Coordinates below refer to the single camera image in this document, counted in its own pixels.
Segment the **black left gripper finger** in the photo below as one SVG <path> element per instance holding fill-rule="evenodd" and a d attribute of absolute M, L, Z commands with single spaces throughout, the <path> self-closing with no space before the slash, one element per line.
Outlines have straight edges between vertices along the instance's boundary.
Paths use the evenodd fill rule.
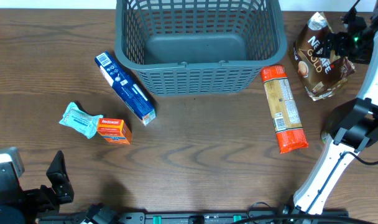
<path fill-rule="evenodd" d="M 0 187 L 19 187 L 25 168 L 16 147 L 0 149 Z"/>
<path fill-rule="evenodd" d="M 62 151 L 58 151 L 51 162 L 46 175 L 52 184 L 59 204 L 72 203 L 74 190 L 68 178 L 65 158 Z"/>

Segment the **brown Nescafe Gold bag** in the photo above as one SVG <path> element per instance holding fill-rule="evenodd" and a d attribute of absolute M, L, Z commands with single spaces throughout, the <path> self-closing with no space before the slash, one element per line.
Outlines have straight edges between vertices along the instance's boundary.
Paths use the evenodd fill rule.
<path fill-rule="evenodd" d="M 346 57 L 331 53 L 330 58 L 314 57 L 327 34 L 333 30 L 322 12 L 316 12 L 299 33 L 288 55 L 309 97 L 321 100 L 336 94 L 356 69 Z"/>

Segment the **grey plastic basket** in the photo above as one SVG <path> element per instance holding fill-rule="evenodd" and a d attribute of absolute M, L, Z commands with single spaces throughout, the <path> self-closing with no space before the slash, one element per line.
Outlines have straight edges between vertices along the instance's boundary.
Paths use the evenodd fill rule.
<path fill-rule="evenodd" d="M 159 96 L 234 93 L 287 49 L 278 0 L 118 0 L 114 52 Z"/>

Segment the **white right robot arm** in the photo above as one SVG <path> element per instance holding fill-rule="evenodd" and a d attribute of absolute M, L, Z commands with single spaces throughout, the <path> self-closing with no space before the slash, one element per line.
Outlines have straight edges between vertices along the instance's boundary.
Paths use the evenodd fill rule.
<path fill-rule="evenodd" d="M 346 31 L 333 32 L 317 12 L 289 47 L 288 55 L 313 100 L 334 95 L 354 73 L 368 66 L 356 97 L 328 116 L 321 130 L 323 152 L 293 195 L 294 210 L 321 214 L 328 195 L 349 163 L 378 141 L 378 1 L 369 22 L 352 7 L 342 18 Z"/>

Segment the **light teal wipes packet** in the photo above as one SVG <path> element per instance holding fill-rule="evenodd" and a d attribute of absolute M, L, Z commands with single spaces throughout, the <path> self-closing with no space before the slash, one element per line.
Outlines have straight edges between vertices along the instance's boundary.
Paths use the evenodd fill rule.
<path fill-rule="evenodd" d="M 59 123 L 73 128 L 88 139 L 91 139 L 97 132 L 98 121 L 101 118 L 103 118 L 103 115 L 89 115 L 79 109 L 76 103 L 71 102 L 67 106 Z"/>

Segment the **orange Redoxon box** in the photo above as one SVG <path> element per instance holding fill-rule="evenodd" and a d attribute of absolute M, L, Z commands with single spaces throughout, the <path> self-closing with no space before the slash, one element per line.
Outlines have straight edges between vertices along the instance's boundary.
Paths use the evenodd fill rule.
<path fill-rule="evenodd" d="M 110 143 L 130 144 L 132 141 L 132 133 L 122 119 L 100 118 L 97 132 Z"/>

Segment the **green lid spice jar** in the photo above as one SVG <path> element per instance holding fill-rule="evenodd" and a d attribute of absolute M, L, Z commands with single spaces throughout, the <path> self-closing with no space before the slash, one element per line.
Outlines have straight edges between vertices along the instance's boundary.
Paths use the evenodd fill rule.
<path fill-rule="evenodd" d="M 323 144 L 326 144 L 329 134 L 326 131 L 322 131 L 320 134 L 320 138 Z"/>

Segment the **blue toothpaste box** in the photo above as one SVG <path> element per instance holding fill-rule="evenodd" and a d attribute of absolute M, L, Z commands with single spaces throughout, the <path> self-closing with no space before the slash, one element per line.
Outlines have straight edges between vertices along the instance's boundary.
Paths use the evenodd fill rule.
<path fill-rule="evenodd" d="M 140 86 L 109 52 L 94 58 L 105 80 L 144 126 L 156 118 L 155 108 Z"/>

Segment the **orange tan biscuit packet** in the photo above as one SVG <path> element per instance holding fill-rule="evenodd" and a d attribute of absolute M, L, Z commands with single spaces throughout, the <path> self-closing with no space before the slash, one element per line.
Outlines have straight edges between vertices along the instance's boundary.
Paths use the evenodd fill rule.
<path fill-rule="evenodd" d="M 280 153 L 308 147 L 302 122 L 284 67 L 274 65 L 261 70 L 267 102 Z"/>

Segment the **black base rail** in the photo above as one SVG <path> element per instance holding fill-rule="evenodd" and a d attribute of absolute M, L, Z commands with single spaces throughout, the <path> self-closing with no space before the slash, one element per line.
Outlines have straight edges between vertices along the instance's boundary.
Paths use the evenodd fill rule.
<path fill-rule="evenodd" d="M 248 211 L 231 212 L 196 212 L 196 213 L 144 213 L 126 212 L 119 213 L 102 203 L 92 205 L 84 212 L 59 213 L 37 218 L 36 223 L 50 224 L 97 224 L 97 223 L 119 223 L 119 224 L 214 224 L 234 223 L 247 218 L 260 217 L 263 215 L 272 216 L 278 214 L 276 208 L 269 206 L 253 206 Z"/>

